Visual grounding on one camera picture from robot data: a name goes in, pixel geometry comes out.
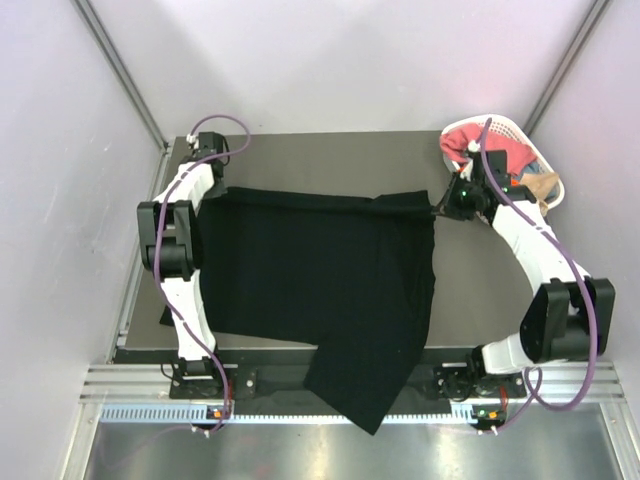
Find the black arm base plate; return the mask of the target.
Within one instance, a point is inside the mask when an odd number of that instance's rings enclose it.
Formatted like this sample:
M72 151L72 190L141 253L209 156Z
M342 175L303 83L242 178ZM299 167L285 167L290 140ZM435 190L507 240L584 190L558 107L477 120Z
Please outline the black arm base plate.
M277 391L300 392L312 363L312 348L223 350L223 363L233 400L256 399ZM425 348L418 365L405 383L406 392L426 400L521 400L526 395L520 374L471 378L466 361L469 348ZM201 377L189 375L186 363L174 358L163 361L162 373L169 379L169 397L180 400L220 400L223 384L213 366Z

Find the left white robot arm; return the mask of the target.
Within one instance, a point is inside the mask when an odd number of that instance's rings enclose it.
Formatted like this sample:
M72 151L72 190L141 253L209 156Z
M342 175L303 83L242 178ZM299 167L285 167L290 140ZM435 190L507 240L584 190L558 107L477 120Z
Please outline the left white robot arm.
M173 321L177 358L171 362L172 399L229 397L227 374L214 357L216 339L206 319L200 273L204 247L197 212L209 191L223 194L226 138L215 132L187 137L189 151L174 178L137 206L140 255Z

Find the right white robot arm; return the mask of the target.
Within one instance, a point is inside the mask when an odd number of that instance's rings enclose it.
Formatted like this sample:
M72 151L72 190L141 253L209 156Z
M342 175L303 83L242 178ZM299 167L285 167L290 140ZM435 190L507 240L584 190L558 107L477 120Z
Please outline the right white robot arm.
M483 219L509 246L533 294L517 333L474 349L466 380L476 394L498 389L503 375L549 362L591 361L606 349L615 288L567 253L530 189L506 171L503 150L467 153L434 209L454 220Z

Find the black t shirt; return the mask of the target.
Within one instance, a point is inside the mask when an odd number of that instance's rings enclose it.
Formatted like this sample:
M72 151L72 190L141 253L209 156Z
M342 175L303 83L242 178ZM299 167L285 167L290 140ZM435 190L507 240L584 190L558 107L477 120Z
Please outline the black t shirt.
M376 433L429 333L436 277L428 193L231 187L206 198L197 220L209 327L313 345L306 389Z

